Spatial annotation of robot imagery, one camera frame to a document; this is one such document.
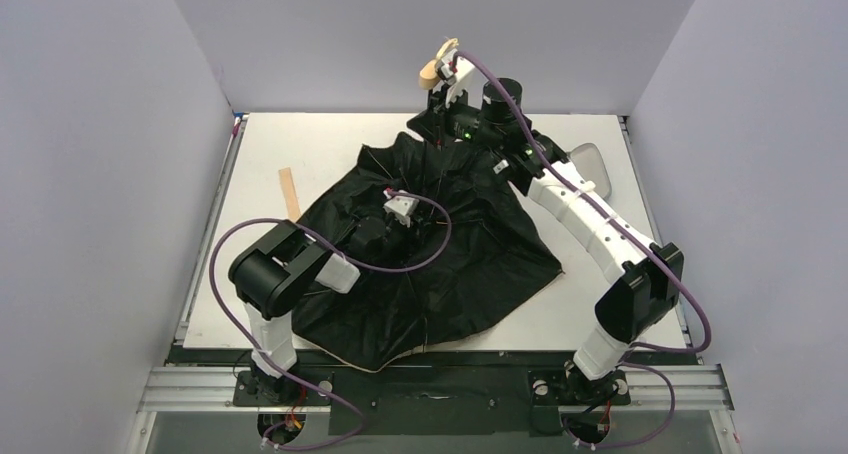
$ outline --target purple cable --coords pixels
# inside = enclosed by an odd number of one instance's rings
[[[669,424],[671,424],[671,420],[674,418],[674,408],[677,404],[677,399],[674,397],[674,387],[672,387],[671,385],[671,379],[669,379],[668,376],[663,374],[661,371],[654,369],[650,366],[643,366],[641,364],[631,364],[629,362],[622,362],[621,365],[625,367],[632,367],[635,369],[643,369],[660,376],[660,379],[662,379],[663,382],[665,382],[665,385],[668,386],[668,393],[669,395],[671,395],[671,407],[668,410],[668,415],[665,416],[665,420],[662,424],[660,424],[659,427],[651,431],[649,434],[640,437],[639,439],[633,439],[632,441],[614,442],[611,444],[589,444],[585,441],[581,441],[575,438],[577,440],[577,443],[583,447],[592,448],[594,446],[594,449],[619,449],[622,447],[638,446],[639,444],[644,444],[660,435],[660,433],[664,431],[669,426]]]
[[[533,139],[533,134],[530,132],[530,127],[524,120],[524,115],[521,112],[521,108],[518,107],[518,104],[515,103],[515,100],[512,98],[512,96],[509,95],[509,92],[507,92],[506,88],[504,88],[503,84],[501,84],[497,76],[495,76],[492,71],[490,71],[486,66],[484,66],[479,59],[461,50],[457,50],[453,56],[454,66],[456,66],[457,57],[463,57],[471,64],[474,64],[474,67],[476,67],[477,70],[483,74],[483,76],[498,91],[498,94],[500,94],[504,101],[506,101],[507,105],[509,106],[509,110],[518,120],[518,124],[521,126],[521,130],[524,132],[524,137],[527,138],[527,142],[530,144],[530,147],[533,149],[533,152],[536,153],[536,156],[539,158],[539,161],[542,163],[542,165],[545,166],[545,168],[547,168],[548,171],[550,171],[550,173],[559,182],[561,182],[565,187],[571,190],[571,192],[579,193],[580,198],[588,202],[589,205],[592,206],[592,208],[595,209],[595,211],[597,211],[597,213],[601,215],[601,217],[603,217],[604,219],[608,219],[610,217],[609,213],[607,213],[606,210],[604,210],[604,208],[600,204],[598,204],[597,201],[592,199],[592,197],[586,194],[585,192],[582,192],[577,189],[577,186],[569,182],[568,179],[565,179],[560,173],[558,173],[551,165],[550,161],[545,158],[545,155],[542,153],[542,150],[539,148],[539,145]],[[668,266],[659,257],[657,257],[657,255],[654,254],[653,251],[651,251],[651,249],[642,245],[642,243],[639,242],[636,237],[633,236],[633,234],[631,234],[627,229],[625,229],[624,226],[622,226],[613,219],[610,219],[609,223],[610,225],[612,225],[613,228],[615,228],[616,231],[618,231],[622,236],[624,236],[628,241],[630,241],[634,246],[636,246],[637,249],[642,251],[642,253],[645,254],[645,256],[647,256],[647,258],[651,260],[651,262],[656,264],[660,271],[662,271],[662,273],[665,274],[666,277],[668,277],[669,281],[674,284],[674,287],[676,287],[683,295],[683,297],[687,301],[689,301],[689,304],[692,305],[692,309],[695,310],[695,313],[698,315],[698,319],[704,326],[704,341],[701,343],[700,346],[697,347],[665,347],[658,346],[656,344],[648,344],[645,342],[634,342],[633,344],[631,344],[631,347],[643,347],[647,349],[671,352],[675,354],[697,354],[706,350],[710,346],[710,343],[712,343],[712,328],[710,327],[710,321],[707,319],[707,314],[704,312],[703,308],[701,308],[701,305],[698,304],[698,301],[695,300],[695,297],[692,295],[692,293],[689,292],[689,289],[687,289],[686,286],[684,286],[683,283],[680,282],[680,279],[678,279],[677,276],[673,272],[671,272],[671,269],[669,269]]]
[[[426,204],[430,204],[431,206],[438,209],[439,212],[441,212],[443,216],[445,216],[445,224],[447,225],[447,232],[445,232],[445,240],[442,241],[442,245],[439,246],[439,248],[436,250],[435,253],[433,253],[432,256],[430,256],[427,259],[419,262],[418,264],[415,264],[414,266],[400,267],[400,268],[372,266],[371,264],[367,264],[367,263],[364,263],[362,261],[357,261],[356,259],[351,259],[351,258],[347,257],[342,251],[340,251],[338,248],[336,248],[336,246],[334,246],[330,241],[328,241],[321,234],[318,234],[317,232],[313,231],[312,229],[309,229],[308,227],[302,226],[300,224],[298,224],[297,227],[303,229],[303,231],[305,233],[312,236],[316,241],[318,241],[319,243],[324,245],[324,247],[326,247],[327,249],[330,249],[331,251],[335,252],[336,254],[342,256],[344,259],[347,260],[347,262],[353,264],[354,266],[358,266],[358,267],[361,267],[363,269],[368,269],[370,271],[386,272],[386,273],[389,273],[389,274],[403,274],[404,272],[411,272],[411,271],[415,271],[417,269],[421,269],[422,267],[426,266],[427,264],[430,264],[437,257],[439,257],[442,254],[442,252],[444,252],[445,248],[448,246],[448,241],[450,240],[451,231],[453,230],[453,224],[451,223],[450,215],[448,215],[448,211],[445,210],[444,207],[442,207],[438,202],[436,202],[436,201],[434,201],[430,198],[427,198],[427,197],[424,197],[424,196],[419,196],[417,194],[410,194],[408,192],[397,192],[397,191],[392,191],[392,190],[388,190],[388,189],[386,190],[386,193],[391,197],[395,197],[395,196],[397,196],[397,197],[409,197],[409,198],[412,198],[412,199],[417,199],[417,200],[424,202]]]
[[[230,236],[235,234],[237,231],[239,231],[239,230],[241,230],[241,229],[243,229],[247,226],[252,226],[254,224],[267,224],[267,223],[279,224],[280,222],[281,222],[280,219],[269,219],[269,218],[251,219],[249,221],[240,222],[240,223],[236,224],[235,226],[233,226],[232,228],[230,228],[230,230],[225,232],[224,235],[221,236],[221,239],[218,240],[218,243],[215,244],[215,248],[212,249],[212,255],[209,257],[209,285],[212,288],[212,295],[215,296],[215,300],[218,302],[218,305],[221,307],[221,310],[224,311],[224,315],[226,315],[227,318],[230,320],[230,322],[232,322],[236,326],[236,328],[238,328],[238,330],[241,331],[241,333],[244,335],[244,337],[246,337],[247,340],[250,341],[250,343],[253,345],[253,348],[255,349],[255,351],[257,353],[259,353],[260,357],[262,357],[262,360],[267,362],[269,366],[273,367],[275,370],[277,370],[280,374],[287,377],[288,379],[300,384],[303,387],[306,387],[307,389],[311,389],[311,390],[313,390],[313,391],[315,391],[319,394],[327,396],[330,399],[342,404],[343,406],[345,406],[348,409],[350,409],[351,411],[353,411],[354,414],[359,416],[359,418],[361,419],[359,426],[357,426],[353,430],[346,432],[346,433],[342,434],[341,436],[334,437],[332,439],[328,439],[326,441],[322,441],[322,442],[319,442],[317,444],[311,444],[311,445],[308,445],[308,446],[286,446],[286,445],[279,446],[280,449],[282,449],[284,451],[311,451],[313,449],[320,449],[322,447],[327,447],[327,446],[333,445],[337,442],[341,442],[345,439],[348,439],[350,437],[355,436],[356,434],[359,434],[362,431],[362,429],[365,427],[365,415],[356,406],[351,404],[349,401],[347,401],[343,397],[341,397],[337,394],[333,394],[332,392],[326,391],[324,389],[321,389],[320,387],[316,386],[315,384],[312,384],[311,382],[309,382],[305,379],[302,379],[302,378],[286,371],[285,369],[280,367],[276,362],[274,362],[267,354],[265,354],[265,351],[262,350],[262,346],[259,345],[259,342],[256,340],[256,338],[253,337],[253,335],[250,333],[250,331],[248,331],[247,328],[245,328],[244,325],[242,325],[242,323],[240,323],[238,321],[238,319],[236,319],[235,314],[233,314],[232,311],[230,311],[230,309],[224,303],[224,299],[221,298],[221,292],[218,290],[218,283],[215,282],[215,263],[218,260],[218,254],[221,251],[221,246],[224,245],[224,242],[226,242],[226,240],[229,239]],[[271,426],[269,429],[267,429],[265,431],[265,433],[262,435],[263,439],[268,439],[268,436],[272,432],[274,432],[274,429],[280,427],[280,425],[281,424],[277,424],[277,425]]]

